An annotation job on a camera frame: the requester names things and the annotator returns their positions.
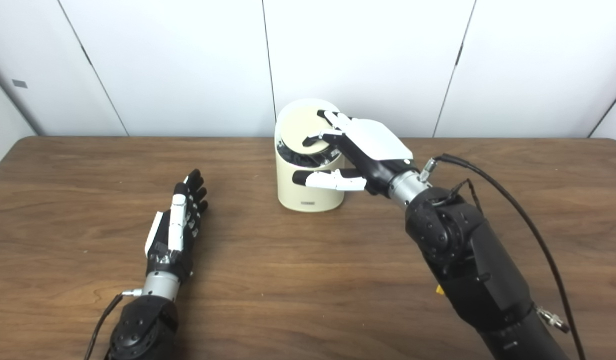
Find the robotic hand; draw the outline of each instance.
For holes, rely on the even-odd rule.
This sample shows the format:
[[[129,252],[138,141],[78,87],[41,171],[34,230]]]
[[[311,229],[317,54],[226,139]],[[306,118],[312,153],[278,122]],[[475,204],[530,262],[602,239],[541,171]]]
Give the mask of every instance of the robotic hand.
[[[175,186],[170,209],[157,212],[145,246],[145,285],[123,292],[123,296],[139,298],[123,308],[110,337],[106,360],[172,358],[178,326],[175,298],[179,286],[193,274],[194,240],[201,215],[208,207],[205,194],[203,178],[195,169]]]
[[[296,171],[298,185],[382,194],[405,211],[406,232],[459,317],[473,326],[497,360],[567,360],[539,316],[566,331],[556,316],[534,305],[528,284],[482,212],[452,190],[433,187],[431,159],[419,171],[412,152],[378,121],[320,110],[333,129],[311,134],[337,146],[356,169]]]

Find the container lid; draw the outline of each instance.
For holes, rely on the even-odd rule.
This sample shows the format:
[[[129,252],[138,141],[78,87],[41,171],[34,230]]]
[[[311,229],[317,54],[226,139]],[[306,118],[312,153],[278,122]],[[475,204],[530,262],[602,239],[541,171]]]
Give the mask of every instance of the container lid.
[[[326,119],[317,116],[317,110],[322,108],[313,105],[297,107],[290,111],[280,124],[280,135],[285,146],[299,154],[316,154],[326,150],[330,144],[317,141],[315,144],[303,147],[303,140],[321,130],[332,129]]]

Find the wood grain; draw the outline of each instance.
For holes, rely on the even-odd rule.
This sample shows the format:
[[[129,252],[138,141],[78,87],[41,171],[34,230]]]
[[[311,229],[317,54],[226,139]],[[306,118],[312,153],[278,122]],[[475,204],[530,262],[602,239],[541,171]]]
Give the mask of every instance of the wood grain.
[[[616,359],[616,142],[405,143],[420,164],[442,152],[465,157],[516,196],[554,253],[589,359]],[[177,299],[174,359],[490,358],[434,293],[402,212],[365,193],[323,214],[285,209],[271,139],[29,137],[0,164],[0,360],[82,358],[111,298],[143,284],[154,212],[194,167],[210,208],[195,274]],[[451,187],[467,176],[534,299],[562,315],[548,266],[514,209],[449,164],[432,182]],[[118,314],[93,359],[103,357]],[[575,358],[571,338],[553,335]]]

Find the black finger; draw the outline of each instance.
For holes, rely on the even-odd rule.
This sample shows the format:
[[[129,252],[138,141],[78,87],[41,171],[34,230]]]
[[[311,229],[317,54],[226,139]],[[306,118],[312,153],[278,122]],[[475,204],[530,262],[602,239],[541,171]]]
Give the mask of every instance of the black finger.
[[[197,212],[199,214],[203,214],[203,212],[208,208],[208,202],[207,201],[202,201],[199,203],[199,207],[197,208]]]
[[[208,194],[208,189],[204,188],[200,188],[199,191],[196,193],[196,199],[195,202],[198,203],[200,202],[203,198],[205,198],[205,196]]]

